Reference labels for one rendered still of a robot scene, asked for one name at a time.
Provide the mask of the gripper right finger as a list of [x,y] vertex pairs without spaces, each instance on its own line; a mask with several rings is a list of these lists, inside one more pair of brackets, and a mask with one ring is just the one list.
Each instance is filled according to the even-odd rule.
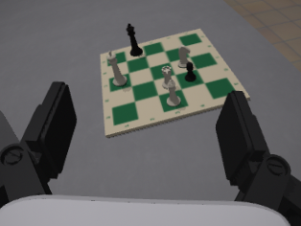
[[301,226],[301,181],[283,157],[270,154],[243,91],[227,94],[216,132],[226,179],[240,190],[235,201],[268,207]]

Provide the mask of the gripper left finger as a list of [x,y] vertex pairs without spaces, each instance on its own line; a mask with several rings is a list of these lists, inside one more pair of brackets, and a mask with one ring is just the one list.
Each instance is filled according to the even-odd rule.
[[53,81],[20,143],[0,151],[0,209],[19,198],[52,194],[47,183],[62,173],[76,124],[69,86]]

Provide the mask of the green and cream chessboard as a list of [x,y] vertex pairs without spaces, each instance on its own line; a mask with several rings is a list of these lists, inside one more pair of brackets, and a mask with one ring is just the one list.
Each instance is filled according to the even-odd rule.
[[[185,80],[186,68],[178,67],[178,46],[190,49],[187,59],[193,63],[194,81]],[[225,63],[201,29],[174,34],[138,44],[140,56],[131,56],[131,46],[111,51],[127,83],[113,84],[114,74],[106,58],[101,56],[105,137],[112,137],[145,127],[163,124],[198,113],[221,108],[227,94],[243,91],[241,83]],[[167,105],[170,91],[162,86],[162,67],[172,68],[175,93],[180,105]]]

